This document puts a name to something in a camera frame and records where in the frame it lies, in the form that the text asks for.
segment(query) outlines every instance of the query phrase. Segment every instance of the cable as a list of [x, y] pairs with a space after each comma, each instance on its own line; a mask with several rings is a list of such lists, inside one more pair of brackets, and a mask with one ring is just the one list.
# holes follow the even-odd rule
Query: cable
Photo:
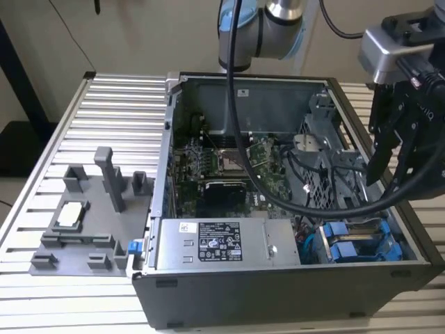
[[371, 221], [381, 222], [382, 217], [373, 217], [373, 218], [365, 219], [364, 221], [353, 221], [353, 222], [346, 221], [346, 225], [366, 225], [366, 224], [370, 223]]
[[311, 235], [309, 235], [309, 236], [306, 238], [305, 243], [303, 244], [303, 252], [304, 252], [304, 254], [306, 254], [306, 252], [308, 251], [309, 244], [310, 244], [310, 242], [312, 241], [312, 239], [313, 239], [314, 237], [315, 237], [315, 234], [311, 234]]
[[[349, 185], [348, 181], [346, 181], [345, 177], [337, 170], [336, 166], [332, 167], [332, 170], [337, 174], [338, 178], [340, 179], [340, 181], [342, 181], [344, 183], [344, 185], [349, 189], [349, 191], [355, 195], [355, 188], [357, 186], [357, 178], [355, 177], [355, 171], [352, 170], [353, 172], [353, 177], [354, 177], [354, 186]], [[360, 204], [363, 204], [364, 202], [362, 201], [362, 199], [360, 198], [360, 196], [356, 195], [357, 201]]]
[[[306, 181], [305, 181], [305, 179], [303, 179], [303, 177], [300, 174], [298, 174], [297, 170], [295, 169], [295, 166], [293, 165], [293, 162], [291, 159], [291, 153], [292, 152], [290, 152], [290, 151], [287, 152], [287, 161], [291, 167], [292, 173], [297, 177], [298, 181], [300, 181], [302, 183], [302, 185], [304, 186], [306, 184]], [[310, 202], [311, 202], [311, 193], [309, 192], [309, 193], [307, 193], [305, 207], [308, 207]], [[305, 216], [303, 216], [303, 215], [300, 216], [300, 219], [297, 222], [297, 226], [303, 222], [304, 217]], [[312, 224], [312, 226], [316, 225], [315, 221], [312, 218], [310, 218], [310, 217], [306, 217], [306, 218]]]
[[[307, 193], [305, 207], [308, 207], [310, 202], [311, 202], [311, 193]], [[303, 222], [303, 218], [304, 218], [304, 216], [300, 216], [300, 220], [298, 221], [297, 225], [300, 225]], [[312, 225], [315, 225], [314, 224], [315, 222], [311, 218], [308, 218], [308, 219]]]
[[295, 169], [295, 166], [293, 165], [292, 159], [291, 159], [291, 153], [287, 152], [287, 162], [289, 163], [292, 173], [297, 177], [298, 181], [302, 183], [304, 186], [306, 184], [305, 179], [302, 178], [300, 174], [298, 174], [297, 170]]
[[363, 33], [344, 33], [343, 31], [338, 29], [327, 14], [325, 0], [320, 0], [320, 9], [327, 25], [331, 28], [332, 31], [334, 31], [337, 36], [344, 38], [345, 40], [359, 40], [363, 37]]
[[13, 207], [12, 204], [5, 202], [4, 200], [0, 200], [0, 203], [6, 205], [7, 207]]
[[238, 114], [236, 112], [236, 100], [234, 92], [234, 59], [235, 59], [235, 45], [236, 45], [236, 32], [239, 21], [239, 14], [241, 11], [242, 0], [235, 0], [233, 7], [232, 23], [229, 33], [229, 48], [227, 56], [227, 98], [229, 103], [229, 112], [232, 121], [232, 127], [234, 130], [234, 138], [238, 152], [240, 154], [241, 161], [243, 162], [244, 169], [249, 175], [250, 180], [258, 189], [258, 191], [268, 200], [268, 202], [281, 207], [282, 209], [290, 212], [295, 212], [300, 215], [321, 218], [321, 219], [346, 219], [359, 216], [368, 216], [376, 212], [388, 209], [389, 207], [404, 200], [406, 196], [413, 191], [417, 184], [423, 180], [423, 178], [435, 167], [436, 163], [442, 158], [445, 153], [445, 129], [442, 130], [439, 137], [438, 146], [435, 153], [427, 160], [416, 175], [413, 175], [399, 190], [391, 193], [387, 198], [377, 200], [376, 202], [367, 203], [361, 207], [354, 207], [350, 209], [338, 209], [338, 210], [323, 210], [311, 207], [305, 207], [302, 205], [295, 205], [289, 201], [284, 201], [267, 188], [263, 186], [258, 179], [257, 174], [250, 165], [249, 158], [243, 145], [243, 137], [241, 136], [241, 129], [238, 121]]
[[321, 173], [324, 171], [323, 169], [314, 168], [314, 167], [311, 167], [311, 166], [309, 166], [309, 165], [307, 165], [307, 164], [301, 162], [301, 161], [294, 155], [294, 153], [292, 153], [291, 151], [289, 151], [289, 153], [291, 154], [291, 158], [292, 158], [292, 160], [294, 160], [295, 163], [296, 163], [297, 165], [299, 165], [299, 167], [304, 168], [304, 169], [308, 170], [309, 172], [313, 172], [313, 173], [317, 173], [317, 174], [321, 174]]
[[288, 151], [292, 150], [292, 145], [286, 145], [282, 148], [280, 148], [280, 151], [278, 151], [278, 155], [280, 156], [280, 158], [283, 157], [284, 153], [287, 153]]
[[366, 172], [366, 170], [364, 170], [363, 168], [358, 168], [358, 167], [353, 167], [353, 166], [332, 165], [332, 167], [336, 168], [336, 169], [353, 170], [353, 171], [359, 172], [359, 173]]
[[65, 28], [67, 29], [69, 35], [71, 36], [71, 39], [73, 40], [74, 43], [76, 43], [77, 47], [79, 48], [79, 50], [81, 50], [82, 54], [85, 56], [86, 60], [90, 63], [92, 69], [96, 72], [96, 68], [95, 66], [91, 63], [91, 60], [88, 58], [88, 56], [86, 55], [86, 53], [84, 52], [84, 50], [82, 49], [82, 47], [78, 44], [78, 42], [76, 41], [76, 38], [74, 38], [74, 36], [72, 35], [70, 28], [68, 28], [68, 25], [66, 24], [65, 20], [63, 19], [62, 15], [59, 13], [59, 11], [57, 10], [57, 7], [54, 5], [52, 0], [48, 0], [48, 2], [51, 4], [51, 6], [53, 6], [54, 10], [56, 11], [57, 15], [60, 17], [60, 20], [62, 21], [63, 25], [65, 26]]
[[216, 30], [218, 32], [218, 39], [220, 38], [220, 16], [221, 16], [221, 9], [223, 8], [223, 2], [224, 0], [220, 0], [220, 6], [218, 8], [218, 17], [216, 20]]
[[335, 203], [335, 207], [338, 209], [339, 201], [337, 200], [337, 184], [335, 183], [335, 174], [333, 168], [331, 168], [330, 176], [331, 176], [332, 196], [334, 197], [333, 202]]

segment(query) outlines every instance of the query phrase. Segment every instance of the slotted metal surface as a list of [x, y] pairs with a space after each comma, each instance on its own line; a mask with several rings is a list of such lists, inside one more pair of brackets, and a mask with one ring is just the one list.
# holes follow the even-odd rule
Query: slotted metal surface
[[[372, 92], [342, 85], [367, 125]], [[0, 229], [0, 329], [4, 333], [153, 333], [127, 278], [33, 277], [33, 251], [65, 189], [67, 165], [82, 163], [98, 175], [95, 148], [111, 146], [124, 175], [143, 170], [154, 177], [165, 109], [164, 78], [97, 75], [85, 81], [56, 136]], [[445, 255], [445, 196], [412, 203]], [[418, 292], [397, 296], [370, 320], [206, 328], [202, 333], [445, 333], [445, 275]]]

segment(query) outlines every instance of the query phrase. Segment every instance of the power supply label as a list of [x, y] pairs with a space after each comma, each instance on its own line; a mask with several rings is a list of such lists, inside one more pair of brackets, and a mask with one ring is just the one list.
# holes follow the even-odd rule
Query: power supply label
[[239, 223], [199, 223], [200, 261], [243, 261]]

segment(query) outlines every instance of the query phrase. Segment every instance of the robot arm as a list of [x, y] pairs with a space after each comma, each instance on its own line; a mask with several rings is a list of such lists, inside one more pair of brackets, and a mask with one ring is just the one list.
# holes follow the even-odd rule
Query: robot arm
[[[227, 69], [233, 0], [225, 1], [219, 19], [219, 64]], [[284, 59], [298, 50], [304, 32], [301, 0], [268, 0], [257, 8], [257, 0], [244, 0], [238, 23], [235, 72], [246, 71], [252, 58]]]
[[[392, 150], [402, 144], [398, 166], [381, 199], [354, 209], [327, 212], [283, 201], [263, 186], [245, 153], [236, 112], [234, 73], [248, 69], [254, 56], [284, 58], [286, 51], [297, 49], [302, 18], [301, 14], [294, 18], [291, 13], [301, 13], [296, 9], [300, 7], [300, 1], [270, 0], [263, 15], [258, 15], [260, 12], [252, 5], [243, 7], [242, 0], [230, 2], [234, 4], [233, 15], [230, 11], [226, 14], [226, 19], [230, 18], [230, 29], [223, 24], [224, 11], [220, 20], [220, 64], [227, 68], [229, 112], [244, 168], [252, 183], [269, 201], [305, 216], [345, 218], [372, 214], [401, 200], [430, 198], [445, 193], [445, 99], [442, 94], [445, 78], [436, 71], [445, 70], [445, 0], [436, 0], [436, 6], [422, 15], [388, 17], [375, 30], [377, 33], [370, 29], [365, 33], [361, 60], [379, 83], [371, 111], [370, 131], [375, 134], [375, 153], [367, 166], [367, 184], [380, 179], [388, 167]], [[328, 21], [325, 10], [323, 16]], [[228, 33], [228, 43], [224, 33]], [[289, 49], [290, 41], [293, 41], [293, 47]], [[433, 45], [430, 56], [424, 48], [426, 45]], [[434, 59], [435, 63], [429, 64], [428, 61]], [[380, 85], [389, 80], [400, 80], [403, 78], [400, 74], [405, 76], [404, 81]], [[431, 113], [435, 114], [435, 122], [431, 120]]]
[[[380, 179], [392, 150], [400, 146], [387, 194], [416, 175], [439, 145], [445, 121], [444, 46], [445, 0], [425, 12], [387, 17], [362, 39], [359, 60], [377, 84], [369, 121], [375, 152], [367, 166], [368, 185]], [[407, 199], [443, 193], [442, 158]]]

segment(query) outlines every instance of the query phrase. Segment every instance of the motherboard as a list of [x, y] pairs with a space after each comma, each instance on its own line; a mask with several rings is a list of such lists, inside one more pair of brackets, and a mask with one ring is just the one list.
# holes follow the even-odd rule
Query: motherboard
[[[252, 167], [270, 191], [292, 200], [276, 138], [250, 134], [246, 152]], [[201, 131], [175, 150], [175, 186], [179, 218], [291, 218], [295, 215], [269, 203], [244, 171], [232, 138]]]

